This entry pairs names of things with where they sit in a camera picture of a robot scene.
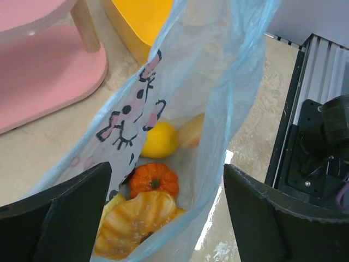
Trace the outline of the yellow lemon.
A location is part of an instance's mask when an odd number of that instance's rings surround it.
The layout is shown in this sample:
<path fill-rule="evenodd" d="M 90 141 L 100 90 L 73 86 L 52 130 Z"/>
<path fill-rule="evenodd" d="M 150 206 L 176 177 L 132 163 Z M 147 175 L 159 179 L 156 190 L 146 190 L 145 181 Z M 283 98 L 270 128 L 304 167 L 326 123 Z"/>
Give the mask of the yellow lemon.
<path fill-rule="evenodd" d="M 178 148 L 176 129 L 167 122 L 158 122 L 147 132 L 146 142 L 140 156 L 146 158 L 164 158 Z"/>

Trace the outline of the glazed cruller donut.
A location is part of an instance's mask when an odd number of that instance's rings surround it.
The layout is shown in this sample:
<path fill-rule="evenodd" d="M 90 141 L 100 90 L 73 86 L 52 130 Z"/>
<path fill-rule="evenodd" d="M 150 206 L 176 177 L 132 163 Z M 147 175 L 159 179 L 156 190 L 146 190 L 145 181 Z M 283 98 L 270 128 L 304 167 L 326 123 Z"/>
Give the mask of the glazed cruller donut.
<path fill-rule="evenodd" d="M 184 213 L 169 193 L 159 190 L 139 193 L 105 216 L 93 254 L 111 260 L 125 259 L 152 234 Z"/>

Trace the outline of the small round bun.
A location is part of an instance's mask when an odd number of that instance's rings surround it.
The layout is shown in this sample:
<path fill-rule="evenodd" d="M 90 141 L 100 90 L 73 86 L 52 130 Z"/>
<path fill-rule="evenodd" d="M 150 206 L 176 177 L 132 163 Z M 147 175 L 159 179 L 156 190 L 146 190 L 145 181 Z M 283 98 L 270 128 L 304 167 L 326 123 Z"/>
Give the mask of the small round bun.
<path fill-rule="evenodd" d="M 176 131 L 181 148 L 193 149 L 199 146 L 203 121 L 204 114 L 199 114 Z"/>

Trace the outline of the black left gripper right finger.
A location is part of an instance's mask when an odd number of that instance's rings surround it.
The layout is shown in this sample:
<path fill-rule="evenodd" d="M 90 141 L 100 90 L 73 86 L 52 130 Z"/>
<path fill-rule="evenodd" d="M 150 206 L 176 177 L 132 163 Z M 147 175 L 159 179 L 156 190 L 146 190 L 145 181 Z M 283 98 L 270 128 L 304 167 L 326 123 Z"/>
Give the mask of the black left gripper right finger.
<path fill-rule="evenodd" d="M 224 188 L 241 261 L 348 261 L 348 215 L 295 199 L 232 164 Z"/>

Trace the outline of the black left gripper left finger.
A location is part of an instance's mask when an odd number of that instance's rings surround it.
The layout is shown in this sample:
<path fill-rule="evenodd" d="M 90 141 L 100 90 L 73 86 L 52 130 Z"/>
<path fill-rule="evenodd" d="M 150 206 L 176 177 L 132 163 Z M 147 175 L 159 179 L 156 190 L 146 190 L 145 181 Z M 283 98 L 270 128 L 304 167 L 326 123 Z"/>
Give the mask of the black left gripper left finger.
<path fill-rule="evenodd" d="M 108 162 L 1 207 L 1 261 L 89 261 L 110 185 Z"/>

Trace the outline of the blue printed plastic bag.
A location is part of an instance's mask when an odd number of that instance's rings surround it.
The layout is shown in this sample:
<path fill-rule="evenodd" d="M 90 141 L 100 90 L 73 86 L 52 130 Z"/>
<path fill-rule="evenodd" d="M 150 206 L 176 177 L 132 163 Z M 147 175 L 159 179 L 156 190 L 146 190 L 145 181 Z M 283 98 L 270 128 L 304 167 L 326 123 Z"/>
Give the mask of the blue printed plastic bag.
<path fill-rule="evenodd" d="M 185 213 L 122 261 L 189 261 L 219 190 L 226 149 L 246 119 L 263 77 L 264 33 L 279 1 L 175 1 L 139 71 L 114 93 L 75 147 L 30 190 L 35 194 L 108 162 L 108 194 L 141 163 L 147 132 L 204 114 L 200 144 L 178 150 Z"/>

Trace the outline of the small orange pumpkin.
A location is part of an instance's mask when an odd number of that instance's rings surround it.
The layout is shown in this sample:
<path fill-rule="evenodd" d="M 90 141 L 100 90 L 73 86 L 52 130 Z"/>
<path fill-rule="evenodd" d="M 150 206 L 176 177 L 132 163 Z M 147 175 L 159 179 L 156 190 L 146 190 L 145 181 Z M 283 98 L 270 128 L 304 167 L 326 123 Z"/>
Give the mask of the small orange pumpkin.
<path fill-rule="evenodd" d="M 129 181 L 131 199 L 139 193 L 161 190 L 175 199 L 179 193 L 178 176 L 166 164 L 148 163 L 135 169 Z"/>

